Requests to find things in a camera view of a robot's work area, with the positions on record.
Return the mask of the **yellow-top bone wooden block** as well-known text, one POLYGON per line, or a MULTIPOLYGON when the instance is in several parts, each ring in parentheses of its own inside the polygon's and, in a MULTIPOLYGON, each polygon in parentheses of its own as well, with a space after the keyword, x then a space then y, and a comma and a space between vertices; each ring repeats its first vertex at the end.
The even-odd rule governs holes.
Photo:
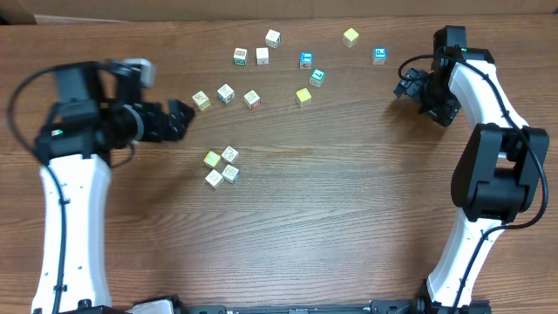
POLYGON ((221 156, 213 151, 209 151, 203 160, 206 167, 216 169, 221 162, 221 156))

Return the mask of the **white I wooden block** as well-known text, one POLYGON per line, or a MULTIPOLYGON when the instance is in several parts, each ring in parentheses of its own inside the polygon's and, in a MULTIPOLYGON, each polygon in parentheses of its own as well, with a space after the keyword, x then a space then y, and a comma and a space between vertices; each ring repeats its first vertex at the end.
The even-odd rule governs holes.
POLYGON ((221 158, 230 165, 234 165, 239 156, 239 152, 231 146, 227 146, 221 153, 221 158))

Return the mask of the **red-top C wooden block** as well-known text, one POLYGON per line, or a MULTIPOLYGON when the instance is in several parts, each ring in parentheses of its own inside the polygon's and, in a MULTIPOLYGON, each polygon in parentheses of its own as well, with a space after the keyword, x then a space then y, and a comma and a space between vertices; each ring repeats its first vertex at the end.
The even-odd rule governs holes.
POLYGON ((224 182, 224 177, 219 171, 212 169, 205 177, 205 181, 213 189, 217 189, 224 182))

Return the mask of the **blue B wooden block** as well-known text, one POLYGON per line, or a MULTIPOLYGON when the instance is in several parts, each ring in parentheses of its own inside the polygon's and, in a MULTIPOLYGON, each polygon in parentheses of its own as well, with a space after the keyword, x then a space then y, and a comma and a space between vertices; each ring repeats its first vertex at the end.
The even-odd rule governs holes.
POLYGON ((241 171, 239 168, 227 164, 222 170, 221 175, 226 181, 230 182, 231 184, 236 184, 241 176, 241 171))

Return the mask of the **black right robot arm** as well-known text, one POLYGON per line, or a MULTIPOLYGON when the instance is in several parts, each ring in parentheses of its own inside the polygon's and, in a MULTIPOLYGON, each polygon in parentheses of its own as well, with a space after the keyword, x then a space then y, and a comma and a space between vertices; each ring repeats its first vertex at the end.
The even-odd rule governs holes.
POLYGON ((477 276, 498 237, 517 229, 537 188, 548 205, 543 164, 548 133, 532 128, 514 110, 497 78, 492 55, 467 45, 463 26, 434 33, 429 92, 461 105, 472 133, 454 170, 451 193, 456 217, 434 271, 425 282, 425 311, 481 312, 472 300, 477 276))

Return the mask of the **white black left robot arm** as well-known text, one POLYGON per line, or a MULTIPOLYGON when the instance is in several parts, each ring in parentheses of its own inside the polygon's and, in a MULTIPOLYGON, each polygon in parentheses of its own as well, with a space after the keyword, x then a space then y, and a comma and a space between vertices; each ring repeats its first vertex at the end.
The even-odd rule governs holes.
POLYGON ((143 58, 53 70, 58 101, 35 139, 45 198, 44 253, 33 313, 107 313, 105 205, 112 151, 182 140, 195 116, 170 99, 146 102, 155 67, 143 58))

